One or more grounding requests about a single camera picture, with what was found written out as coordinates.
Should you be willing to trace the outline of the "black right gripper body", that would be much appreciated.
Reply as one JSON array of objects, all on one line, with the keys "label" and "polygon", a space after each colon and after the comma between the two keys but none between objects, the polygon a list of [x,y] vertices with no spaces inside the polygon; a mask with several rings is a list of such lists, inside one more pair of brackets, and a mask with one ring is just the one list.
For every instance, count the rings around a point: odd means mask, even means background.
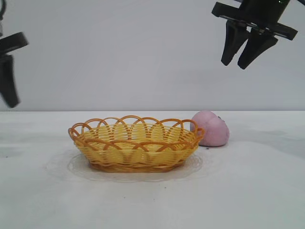
[{"label": "black right gripper body", "polygon": [[212,14],[229,21],[247,25],[259,32],[268,31],[288,40],[293,40],[297,30],[279,23],[288,0],[243,0],[238,8],[216,2]]}]

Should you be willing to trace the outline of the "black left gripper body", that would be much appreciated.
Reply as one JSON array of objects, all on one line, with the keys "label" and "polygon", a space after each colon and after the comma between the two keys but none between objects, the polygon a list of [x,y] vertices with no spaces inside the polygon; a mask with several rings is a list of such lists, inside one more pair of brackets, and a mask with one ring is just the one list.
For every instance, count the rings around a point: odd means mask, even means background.
[{"label": "black left gripper body", "polygon": [[27,46],[28,40],[23,32],[18,32],[0,40],[0,53],[5,54]]}]

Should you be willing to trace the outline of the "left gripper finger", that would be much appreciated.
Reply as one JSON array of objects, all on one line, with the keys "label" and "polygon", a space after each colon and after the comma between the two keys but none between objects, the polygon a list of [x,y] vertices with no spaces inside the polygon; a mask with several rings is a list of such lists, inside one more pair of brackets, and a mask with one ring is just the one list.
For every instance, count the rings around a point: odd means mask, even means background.
[{"label": "left gripper finger", "polygon": [[5,54],[0,57],[0,94],[8,107],[14,108],[19,104],[12,55]]}]

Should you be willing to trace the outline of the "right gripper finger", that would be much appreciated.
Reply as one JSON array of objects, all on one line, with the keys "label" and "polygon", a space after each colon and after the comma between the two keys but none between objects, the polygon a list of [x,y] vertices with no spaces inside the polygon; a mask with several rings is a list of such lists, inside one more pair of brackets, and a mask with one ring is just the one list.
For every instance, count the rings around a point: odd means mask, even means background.
[{"label": "right gripper finger", "polygon": [[224,65],[228,65],[248,38],[249,31],[245,24],[238,21],[227,20],[224,51],[221,62]]},{"label": "right gripper finger", "polygon": [[247,44],[239,57],[238,66],[246,69],[260,54],[275,46],[278,39],[269,32],[259,33],[251,29]]}]

